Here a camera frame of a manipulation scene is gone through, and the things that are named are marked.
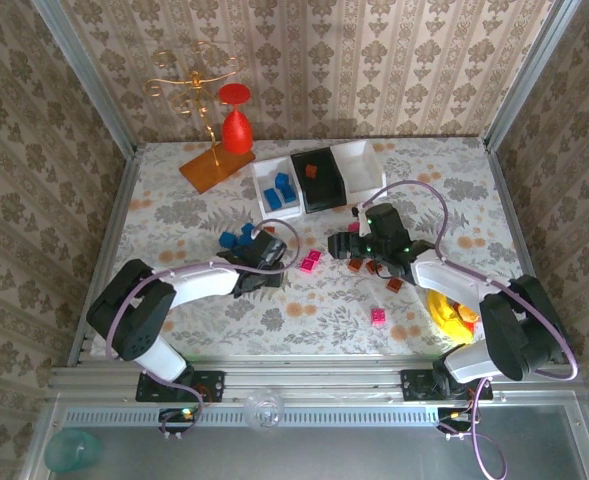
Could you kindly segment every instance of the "wooden base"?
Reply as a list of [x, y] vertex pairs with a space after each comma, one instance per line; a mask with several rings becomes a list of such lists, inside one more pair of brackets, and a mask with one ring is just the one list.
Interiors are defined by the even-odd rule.
[[223, 148], [221, 143], [216, 145], [214, 149], [218, 165], [214, 160], [212, 149], [209, 149], [179, 169], [183, 176], [194, 185], [198, 193], [208, 191], [256, 158], [253, 152], [243, 155], [230, 153]]

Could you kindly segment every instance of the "damask wallpaper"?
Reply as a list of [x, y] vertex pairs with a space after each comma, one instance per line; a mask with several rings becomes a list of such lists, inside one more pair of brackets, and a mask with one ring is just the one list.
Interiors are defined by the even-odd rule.
[[537, 273], [589, 387], [589, 0], [498, 153]]
[[0, 478], [69, 354], [122, 168], [41, 17], [0, 0]]
[[[552, 0], [62, 0], [140, 143], [205, 139], [143, 95], [185, 45], [221, 74], [244, 66], [256, 139], [475, 135], [489, 126]], [[163, 68], [152, 53], [178, 56]], [[229, 112], [210, 107], [216, 123]]]

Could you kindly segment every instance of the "table surface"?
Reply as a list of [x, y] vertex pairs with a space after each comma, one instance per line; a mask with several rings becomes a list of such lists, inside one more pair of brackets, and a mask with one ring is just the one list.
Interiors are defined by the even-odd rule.
[[[488, 158], [475, 138], [372, 139], [387, 182], [429, 182], [450, 209], [443, 250], [459, 262], [488, 273], [521, 274], [507, 220]], [[312, 150], [341, 140], [259, 141], [256, 161]], [[199, 195], [179, 167], [199, 155], [205, 143], [146, 146], [123, 228], [113, 273], [127, 260], [140, 258], [164, 269], [212, 258], [224, 231], [261, 220], [250, 166]], [[384, 201], [395, 205], [413, 239], [434, 241], [442, 221], [436, 199], [420, 187], [399, 187]], [[404, 284], [398, 294], [387, 280], [365, 268], [352, 273], [347, 261], [327, 253], [327, 237], [353, 222], [350, 209], [339, 207], [291, 220], [301, 236], [301, 253], [323, 252], [312, 274], [297, 268], [281, 288], [263, 288], [239, 299], [199, 299], [170, 311], [162, 335], [188, 357], [308, 354], [439, 354], [453, 343], [431, 319], [426, 291]], [[295, 241], [276, 226], [291, 258]], [[384, 327], [370, 324], [372, 308], [384, 308]], [[103, 355], [96, 336], [92, 355]]]

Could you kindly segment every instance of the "blue cube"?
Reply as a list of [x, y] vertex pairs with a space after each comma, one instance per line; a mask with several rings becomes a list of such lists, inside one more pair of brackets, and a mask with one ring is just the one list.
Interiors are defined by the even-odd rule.
[[230, 232], [223, 232], [218, 239], [218, 244], [223, 248], [231, 250], [237, 244], [236, 235]]
[[247, 233], [247, 234], [244, 233], [238, 239], [237, 245], [239, 247], [247, 247], [248, 245], [251, 245], [251, 243], [252, 243], [252, 235], [250, 235], [249, 233]]
[[276, 190], [274, 190], [273, 188], [265, 190], [263, 192], [263, 195], [265, 195], [265, 200], [267, 200], [267, 203], [269, 204], [271, 210], [278, 210], [283, 206], [283, 204], [281, 203], [281, 199], [278, 198], [278, 194], [276, 193]]
[[252, 230], [254, 230], [254, 224], [252, 223], [246, 223], [241, 227], [241, 232], [243, 232], [243, 235], [251, 235]]
[[279, 173], [276, 175], [276, 180], [274, 181], [274, 186], [279, 190], [282, 190], [283, 187], [287, 187], [290, 184], [290, 176], [286, 173]]
[[296, 193], [294, 193], [294, 190], [292, 190], [292, 187], [289, 185], [281, 188], [281, 194], [283, 195], [283, 200], [285, 200], [285, 203], [290, 203], [296, 200]]

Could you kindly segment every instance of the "brown block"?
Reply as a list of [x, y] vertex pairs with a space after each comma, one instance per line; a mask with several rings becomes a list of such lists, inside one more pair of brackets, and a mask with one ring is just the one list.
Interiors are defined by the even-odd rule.
[[372, 275], [376, 275], [376, 270], [380, 272], [383, 269], [382, 265], [378, 265], [374, 260], [370, 260], [365, 264], [367, 271], [370, 272]]
[[216, 145], [214, 150], [216, 150], [219, 165], [216, 165], [212, 149], [209, 148], [179, 169], [198, 193], [208, 191], [255, 158], [252, 152], [243, 155], [230, 153], [223, 148], [222, 143]]
[[316, 178], [316, 170], [318, 169], [315, 165], [305, 165], [305, 176], [312, 179]]
[[347, 268], [349, 268], [352, 272], [356, 273], [361, 269], [362, 266], [363, 260], [361, 260], [360, 258], [353, 258], [352, 260], [350, 260], [350, 263], [347, 265]]
[[387, 288], [390, 292], [398, 293], [398, 291], [403, 286], [403, 280], [400, 278], [392, 278], [389, 282], [387, 282]]

